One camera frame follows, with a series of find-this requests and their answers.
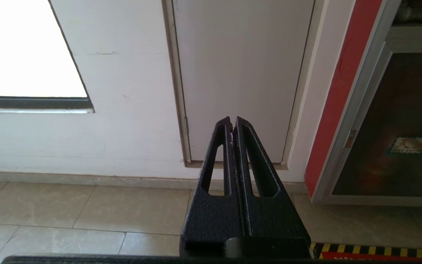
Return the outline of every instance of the label sticker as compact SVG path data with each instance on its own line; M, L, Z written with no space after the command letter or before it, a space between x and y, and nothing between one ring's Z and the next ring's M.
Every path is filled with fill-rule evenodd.
M390 153L422 154L422 137L398 137Z

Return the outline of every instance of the tiled floor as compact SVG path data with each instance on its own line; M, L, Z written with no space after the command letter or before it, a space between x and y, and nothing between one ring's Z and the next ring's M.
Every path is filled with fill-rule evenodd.
M11 254L176 256L191 194L0 182L0 262ZM321 206L306 194L291 198L314 242L422 248L422 208Z

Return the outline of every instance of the black metal clamp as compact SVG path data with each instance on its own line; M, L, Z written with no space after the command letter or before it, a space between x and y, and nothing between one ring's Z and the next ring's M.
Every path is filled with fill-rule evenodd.
M208 193L220 145L224 196ZM259 197L253 195L250 161ZM253 126L216 123L180 237L181 257L310 258L308 235Z

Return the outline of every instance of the baseboard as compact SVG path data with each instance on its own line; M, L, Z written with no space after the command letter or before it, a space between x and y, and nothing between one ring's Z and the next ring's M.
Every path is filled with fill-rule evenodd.
M191 190L194 190L196 188L196 179L0 172L0 182L8 181ZM303 182L283 182L283 185L286 191L290 194L307 193L307 188ZM255 182L252 182L252 188L253 190L256 190ZM224 190L224 182L222 180L212 180L210 184L210 190Z

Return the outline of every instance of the yellow and black striped tape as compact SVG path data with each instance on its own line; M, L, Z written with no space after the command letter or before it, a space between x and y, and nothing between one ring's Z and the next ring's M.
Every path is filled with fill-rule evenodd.
M316 259L320 259L322 252L339 252L353 254L373 254L381 256L417 257L422 259L422 249L407 249L405 247L377 247L329 243L312 243L310 249Z

